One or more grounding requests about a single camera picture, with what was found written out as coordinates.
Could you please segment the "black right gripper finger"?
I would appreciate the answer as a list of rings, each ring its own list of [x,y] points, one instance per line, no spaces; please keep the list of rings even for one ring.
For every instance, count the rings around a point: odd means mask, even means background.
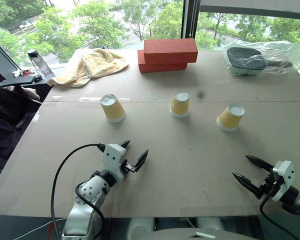
[[[267,172],[272,172],[274,166],[271,165],[270,163],[264,161],[261,158],[258,158],[256,156],[252,156],[252,155],[246,155],[245,156],[252,164],[254,164],[255,166],[257,166],[260,169],[264,169]]]
[[[252,184],[252,182],[244,177],[243,175],[232,171],[231,172],[232,175],[234,176],[234,178],[244,187],[246,188],[248,191],[250,191],[252,194],[254,194],[254,196],[257,199],[260,199],[262,197],[262,191],[259,187],[255,186],[254,184]]]

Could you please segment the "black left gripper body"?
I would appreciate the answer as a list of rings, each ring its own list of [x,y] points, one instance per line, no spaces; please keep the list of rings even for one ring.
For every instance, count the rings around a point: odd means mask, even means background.
[[[120,165],[120,171],[124,177],[127,176],[129,172],[134,173],[136,171],[136,167],[128,163],[128,160],[125,159]]]

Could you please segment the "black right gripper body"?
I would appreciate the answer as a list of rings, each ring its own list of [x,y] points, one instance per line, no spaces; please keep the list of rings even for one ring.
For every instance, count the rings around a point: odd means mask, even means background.
[[[272,199],[281,187],[281,177],[274,172],[269,173],[261,185],[261,198],[270,196]]]

